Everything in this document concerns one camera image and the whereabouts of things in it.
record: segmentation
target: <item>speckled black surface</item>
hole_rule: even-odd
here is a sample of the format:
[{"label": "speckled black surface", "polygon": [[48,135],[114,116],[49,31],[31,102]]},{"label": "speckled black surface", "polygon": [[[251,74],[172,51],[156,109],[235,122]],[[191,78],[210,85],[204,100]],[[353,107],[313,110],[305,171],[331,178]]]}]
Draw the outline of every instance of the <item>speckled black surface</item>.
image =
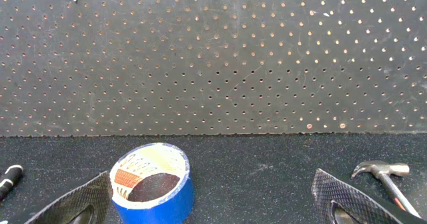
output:
[{"label": "speckled black surface", "polygon": [[[41,209],[81,180],[110,169],[134,147],[164,141],[191,164],[195,205],[186,223],[317,223],[310,192],[316,168],[387,199],[370,174],[350,179],[361,161],[410,164],[395,184],[427,217],[427,135],[274,135],[210,137],[0,138],[0,171],[21,164],[25,176],[0,207],[0,219]],[[106,223],[119,223],[111,208]]]}]

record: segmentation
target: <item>hammer head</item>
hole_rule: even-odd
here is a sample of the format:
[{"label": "hammer head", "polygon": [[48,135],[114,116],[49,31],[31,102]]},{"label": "hammer head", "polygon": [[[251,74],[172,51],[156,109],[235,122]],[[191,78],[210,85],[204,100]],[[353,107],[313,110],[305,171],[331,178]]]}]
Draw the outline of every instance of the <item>hammer head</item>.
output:
[{"label": "hammer head", "polygon": [[409,166],[404,163],[388,164],[383,161],[364,161],[354,169],[352,178],[362,172],[371,172],[375,178],[379,178],[381,174],[403,177],[409,174]]}]

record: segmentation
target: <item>black tool handle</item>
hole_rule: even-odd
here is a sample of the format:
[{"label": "black tool handle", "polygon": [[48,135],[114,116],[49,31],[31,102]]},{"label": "black tool handle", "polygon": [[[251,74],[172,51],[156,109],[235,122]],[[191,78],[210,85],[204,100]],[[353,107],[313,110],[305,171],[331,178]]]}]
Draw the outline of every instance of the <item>black tool handle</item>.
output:
[{"label": "black tool handle", "polygon": [[20,165],[10,166],[0,178],[0,201],[12,190],[22,176],[23,168]]}]

